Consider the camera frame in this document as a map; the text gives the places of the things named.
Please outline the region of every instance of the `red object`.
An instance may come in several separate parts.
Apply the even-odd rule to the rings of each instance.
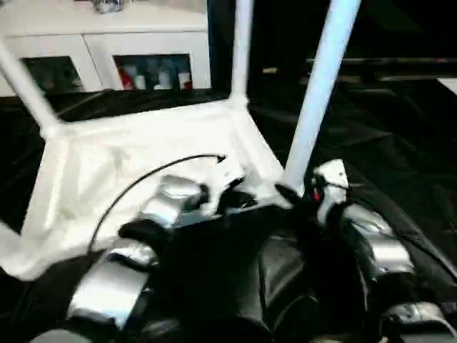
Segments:
[[[119,68],[119,76],[121,77],[122,86],[127,91],[131,91],[134,88],[134,80],[124,71],[122,68]]]
[[[314,192],[313,198],[315,202],[319,202],[321,200],[321,195],[318,192]]]
[[[185,84],[184,84],[184,89],[187,90],[187,91],[191,91],[193,89],[193,85],[192,85],[192,81],[187,81]]]

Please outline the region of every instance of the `glass cabinet door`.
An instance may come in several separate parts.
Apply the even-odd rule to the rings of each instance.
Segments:
[[[100,76],[82,35],[19,36],[6,38],[13,55],[22,60],[47,94],[99,91]],[[0,96],[13,96],[0,75]]]
[[[188,54],[113,56],[124,90],[191,90]]]
[[[69,56],[25,58],[22,61],[47,94],[84,91],[81,77]]]
[[[87,34],[84,38],[107,88],[211,88],[206,31]]]

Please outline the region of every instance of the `wire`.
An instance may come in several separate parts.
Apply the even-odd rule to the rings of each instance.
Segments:
[[[217,158],[217,161],[218,163],[220,163],[221,161],[223,161],[226,157],[224,155],[218,155],[218,154],[199,154],[199,155],[192,155],[192,156],[188,156],[188,157],[184,157],[183,159],[177,159],[175,161],[172,161],[170,163],[167,163],[167,164],[164,164],[158,168],[155,168],[151,171],[148,171],[147,173],[145,173],[144,175],[142,175],[141,177],[139,177],[138,179],[136,179],[134,182],[132,182],[130,185],[128,185],[121,193],[120,195],[117,196],[117,198],[115,198],[115,200],[111,203],[111,205],[108,207],[108,209],[106,209],[106,211],[103,213],[103,215],[100,217],[100,220],[99,222],[97,223],[97,226],[95,227],[95,230],[94,230],[94,233],[92,234],[92,238],[91,238],[91,241],[89,242],[89,245],[87,246],[87,255],[89,255],[93,249],[94,249],[94,245],[95,245],[95,242],[96,242],[96,238],[99,234],[99,231],[100,231],[100,228],[101,228],[101,225],[104,223],[104,221],[106,220],[107,216],[111,213],[112,209],[116,206],[116,204],[132,189],[134,188],[137,184],[139,184],[140,182],[142,182],[143,180],[149,178],[150,176],[166,169],[166,168],[169,168],[170,166],[174,166],[175,164],[179,164],[179,163],[182,163],[182,162],[185,162],[185,161],[190,161],[192,159],[203,159],[203,158],[206,158],[206,157],[216,157]]]

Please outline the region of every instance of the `white metal pole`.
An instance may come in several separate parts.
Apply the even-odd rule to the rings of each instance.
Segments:
[[[233,68],[231,95],[234,101],[247,103],[249,50],[251,48],[251,27],[253,0],[236,1],[235,37],[233,41]]]
[[[299,194],[361,0],[332,0],[308,83],[283,183]]]
[[[30,76],[29,71],[13,56],[1,37],[0,72],[35,118],[43,138],[46,139],[61,127],[62,123],[56,118],[51,105],[41,94],[40,88]]]

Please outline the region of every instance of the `white countertop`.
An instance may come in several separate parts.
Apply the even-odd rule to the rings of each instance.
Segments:
[[[207,31],[208,19],[201,4],[201,0],[126,1],[123,11],[97,14],[90,1],[12,0],[0,8],[0,34]]]

